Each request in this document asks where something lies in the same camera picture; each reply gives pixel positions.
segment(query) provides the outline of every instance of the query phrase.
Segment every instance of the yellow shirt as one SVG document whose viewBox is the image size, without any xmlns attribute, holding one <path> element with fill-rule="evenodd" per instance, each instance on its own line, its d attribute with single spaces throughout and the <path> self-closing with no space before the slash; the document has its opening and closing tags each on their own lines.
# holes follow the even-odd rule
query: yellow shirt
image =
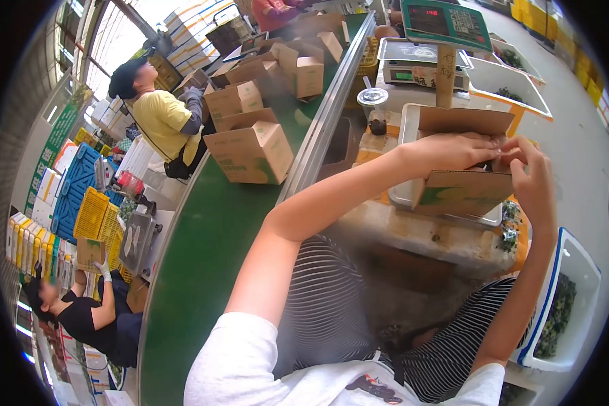
<svg viewBox="0 0 609 406">
<path fill-rule="evenodd" d="M 133 117 L 142 136 L 166 162 L 178 158 L 183 146 L 185 165 L 194 160 L 201 134 L 190 136 L 180 132 L 190 116 L 185 103 L 165 90 L 145 93 L 133 103 Z"/>
</svg>

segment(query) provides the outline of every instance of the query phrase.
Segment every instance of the scale keypad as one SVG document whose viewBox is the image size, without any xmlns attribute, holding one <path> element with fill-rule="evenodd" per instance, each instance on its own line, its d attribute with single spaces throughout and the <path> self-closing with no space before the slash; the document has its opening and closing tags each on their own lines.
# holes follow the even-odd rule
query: scale keypad
<svg viewBox="0 0 609 406">
<path fill-rule="evenodd" d="M 449 9 L 453 30 L 456 32 L 456 37 L 465 40 L 485 42 L 485 39 L 480 35 L 480 26 L 476 16 L 468 11 Z"/>
</svg>

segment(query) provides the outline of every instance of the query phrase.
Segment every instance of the gray sleeve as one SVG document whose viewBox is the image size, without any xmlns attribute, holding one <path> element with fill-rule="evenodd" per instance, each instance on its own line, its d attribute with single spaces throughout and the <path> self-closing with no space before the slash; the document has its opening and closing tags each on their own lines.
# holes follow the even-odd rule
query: gray sleeve
<svg viewBox="0 0 609 406">
<path fill-rule="evenodd" d="M 203 103 L 201 98 L 191 98 L 185 103 L 185 107 L 191 112 L 191 116 L 180 129 L 180 132 L 187 135 L 198 134 L 201 130 L 201 111 L 203 109 Z"/>
</svg>

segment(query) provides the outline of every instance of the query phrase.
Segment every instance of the green conveyor belt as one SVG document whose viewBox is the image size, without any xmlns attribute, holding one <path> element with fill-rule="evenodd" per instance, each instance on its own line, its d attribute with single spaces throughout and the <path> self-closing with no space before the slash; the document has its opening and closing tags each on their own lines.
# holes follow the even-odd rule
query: green conveyor belt
<svg viewBox="0 0 609 406">
<path fill-rule="evenodd" d="M 350 40 L 366 15 L 346 16 Z M 323 93 L 337 69 L 325 66 Z M 313 118 L 322 99 L 301 103 L 284 97 L 271 103 L 294 156 L 309 129 L 296 123 L 294 112 L 301 109 Z M 141 405 L 182 404 L 189 368 L 223 313 L 246 252 L 264 216 L 275 206 L 281 187 L 229 183 L 214 159 L 205 163 L 179 214 L 147 298 L 151 302 L 138 365 Z"/>
</svg>

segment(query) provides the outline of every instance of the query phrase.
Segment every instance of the black bag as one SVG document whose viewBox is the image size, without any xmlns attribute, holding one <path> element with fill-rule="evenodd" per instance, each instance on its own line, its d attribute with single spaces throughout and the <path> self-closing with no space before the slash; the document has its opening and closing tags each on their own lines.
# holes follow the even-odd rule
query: black bag
<svg viewBox="0 0 609 406">
<path fill-rule="evenodd" d="M 183 162 L 183 154 L 185 153 L 185 146 L 180 149 L 178 158 L 171 160 L 170 162 L 165 162 L 165 174 L 167 177 L 172 177 L 174 179 L 189 179 L 191 175 L 191 171 L 189 167 L 185 165 Z"/>
</svg>

